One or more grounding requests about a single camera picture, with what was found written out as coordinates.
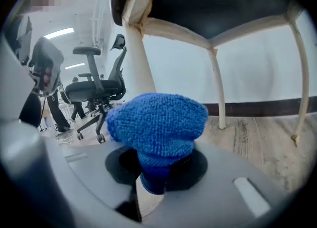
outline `office chair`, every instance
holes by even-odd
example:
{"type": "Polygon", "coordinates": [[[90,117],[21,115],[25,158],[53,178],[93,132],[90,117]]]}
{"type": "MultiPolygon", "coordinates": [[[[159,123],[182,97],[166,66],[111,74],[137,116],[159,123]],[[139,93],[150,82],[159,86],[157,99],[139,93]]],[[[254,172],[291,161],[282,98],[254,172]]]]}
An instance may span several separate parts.
{"type": "Polygon", "coordinates": [[[117,35],[111,49],[114,48],[123,51],[115,60],[108,80],[100,80],[96,67],[94,55],[100,55],[100,49],[90,47],[76,47],[73,50],[73,54],[75,55],[87,56],[89,70],[91,73],[82,75],[87,77],[88,81],[76,82],[68,85],[65,89],[66,95],[71,102],[94,102],[94,104],[98,106],[98,110],[100,112],[99,115],[91,119],[89,122],[87,122],[85,125],[77,130],[77,138],[79,140],[83,139],[83,135],[80,131],[97,122],[97,140],[99,143],[105,142],[105,137],[103,136],[103,134],[100,133],[100,130],[105,121],[107,111],[112,108],[110,101],[120,100],[126,92],[124,80],[122,77],[122,70],[120,70],[122,61],[127,52],[124,36],[122,34],[117,35]]]}

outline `fluorescent light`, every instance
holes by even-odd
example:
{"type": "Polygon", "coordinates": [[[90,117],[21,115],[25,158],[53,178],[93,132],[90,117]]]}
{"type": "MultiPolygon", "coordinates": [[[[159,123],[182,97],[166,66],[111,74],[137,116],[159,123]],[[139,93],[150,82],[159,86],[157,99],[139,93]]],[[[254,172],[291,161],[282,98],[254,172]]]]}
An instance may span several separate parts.
{"type": "Polygon", "coordinates": [[[72,68],[72,67],[83,66],[83,65],[85,65],[85,64],[84,64],[84,63],[75,64],[75,65],[72,65],[72,66],[66,67],[65,69],[69,69],[69,68],[72,68]]]}
{"type": "Polygon", "coordinates": [[[74,32],[74,28],[73,27],[67,28],[67,29],[63,29],[63,30],[60,30],[60,31],[57,31],[57,32],[53,32],[53,33],[50,33],[50,34],[47,34],[44,37],[47,38],[47,39],[51,39],[51,38],[55,38],[57,36],[64,35],[64,34],[67,34],[67,33],[72,33],[72,32],[74,32]]]}

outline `gray chair backrest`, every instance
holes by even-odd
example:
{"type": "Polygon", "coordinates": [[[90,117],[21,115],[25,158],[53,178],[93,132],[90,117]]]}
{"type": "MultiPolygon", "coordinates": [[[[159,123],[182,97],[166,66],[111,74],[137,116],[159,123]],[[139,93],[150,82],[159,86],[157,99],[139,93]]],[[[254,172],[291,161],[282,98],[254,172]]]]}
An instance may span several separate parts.
{"type": "Polygon", "coordinates": [[[125,89],[124,80],[123,80],[122,71],[120,70],[120,68],[126,53],[127,53],[127,48],[125,47],[122,53],[119,55],[119,57],[115,59],[113,68],[108,78],[108,80],[118,82],[120,86],[124,89],[125,89]]]}

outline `white pole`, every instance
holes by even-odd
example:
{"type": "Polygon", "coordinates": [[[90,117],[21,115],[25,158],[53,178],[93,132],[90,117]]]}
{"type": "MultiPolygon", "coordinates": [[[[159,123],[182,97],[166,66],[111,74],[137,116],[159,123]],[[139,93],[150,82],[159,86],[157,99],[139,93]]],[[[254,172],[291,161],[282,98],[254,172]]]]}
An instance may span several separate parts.
{"type": "Polygon", "coordinates": [[[292,140],[297,143],[299,141],[299,135],[302,131],[302,127],[305,121],[305,115],[307,113],[308,101],[309,101],[309,70],[307,55],[305,51],[304,42],[302,36],[297,28],[296,22],[294,20],[289,21],[290,27],[292,29],[297,48],[300,55],[301,66],[302,66],[302,99],[298,113],[297,125],[294,134],[291,136],[292,140]]]}
{"type": "Polygon", "coordinates": [[[208,49],[208,54],[212,63],[213,75],[214,75],[215,85],[216,85],[217,94],[218,94],[219,128],[224,129],[226,127],[226,107],[224,102],[223,84],[222,84],[220,69],[217,62],[217,57],[213,53],[212,49],[208,49]]]}
{"type": "Polygon", "coordinates": [[[133,97],[143,93],[156,92],[141,33],[124,20],[122,23],[125,30],[129,74],[132,74],[129,81],[126,81],[127,90],[133,93],[133,97]]]}

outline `blue towel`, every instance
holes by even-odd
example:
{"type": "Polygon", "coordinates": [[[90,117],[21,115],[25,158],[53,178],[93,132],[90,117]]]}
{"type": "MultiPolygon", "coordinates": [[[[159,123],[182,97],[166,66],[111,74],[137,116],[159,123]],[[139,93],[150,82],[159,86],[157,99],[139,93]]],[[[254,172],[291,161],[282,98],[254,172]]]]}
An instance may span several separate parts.
{"type": "Polygon", "coordinates": [[[206,107],[194,100],[147,93],[110,110],[106,121],[115,141],[137,150],[143,186],[163,194],[171,166],[192,153],[207,118],[206,107]]]}

